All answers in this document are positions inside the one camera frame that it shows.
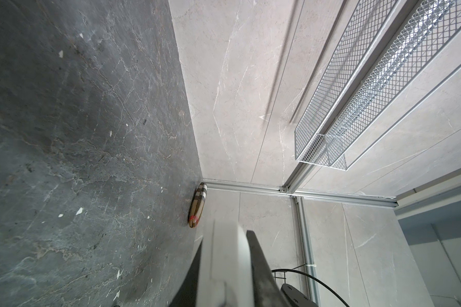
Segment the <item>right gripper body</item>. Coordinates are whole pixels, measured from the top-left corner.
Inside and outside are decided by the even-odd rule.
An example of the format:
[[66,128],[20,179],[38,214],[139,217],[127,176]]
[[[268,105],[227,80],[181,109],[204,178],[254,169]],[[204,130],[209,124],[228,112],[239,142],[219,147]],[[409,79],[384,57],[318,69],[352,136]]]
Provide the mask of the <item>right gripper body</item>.
[[308,299],[301,291],[290,284],[284,283],[280,291],[292,307],[318,307],[316,303]]

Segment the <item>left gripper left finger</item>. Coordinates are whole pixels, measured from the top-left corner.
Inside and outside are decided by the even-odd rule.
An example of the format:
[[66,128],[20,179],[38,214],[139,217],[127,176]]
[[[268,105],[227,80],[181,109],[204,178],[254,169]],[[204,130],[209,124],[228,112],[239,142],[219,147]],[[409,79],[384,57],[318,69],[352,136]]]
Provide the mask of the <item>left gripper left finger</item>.
[[186,277],[169,307],[196,307],[202,243],[198,246]]

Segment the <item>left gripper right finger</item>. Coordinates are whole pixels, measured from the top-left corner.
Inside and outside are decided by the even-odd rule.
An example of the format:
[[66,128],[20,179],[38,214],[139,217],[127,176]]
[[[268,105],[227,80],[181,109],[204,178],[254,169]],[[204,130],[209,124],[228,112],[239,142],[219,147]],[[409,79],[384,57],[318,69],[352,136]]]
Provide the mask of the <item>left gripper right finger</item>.
[[252,264],[254,306],[290,306],[278,288],[255,232],[246,231]]

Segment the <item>white remote control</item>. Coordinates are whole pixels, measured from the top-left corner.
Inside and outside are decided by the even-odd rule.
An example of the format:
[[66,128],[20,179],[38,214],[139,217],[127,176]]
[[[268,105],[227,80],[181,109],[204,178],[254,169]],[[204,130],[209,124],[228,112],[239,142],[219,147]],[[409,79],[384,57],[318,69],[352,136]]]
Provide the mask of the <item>white remote control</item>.
[[235,221],[213,220],[205,227],[197,306],[254,306],[250,246]]

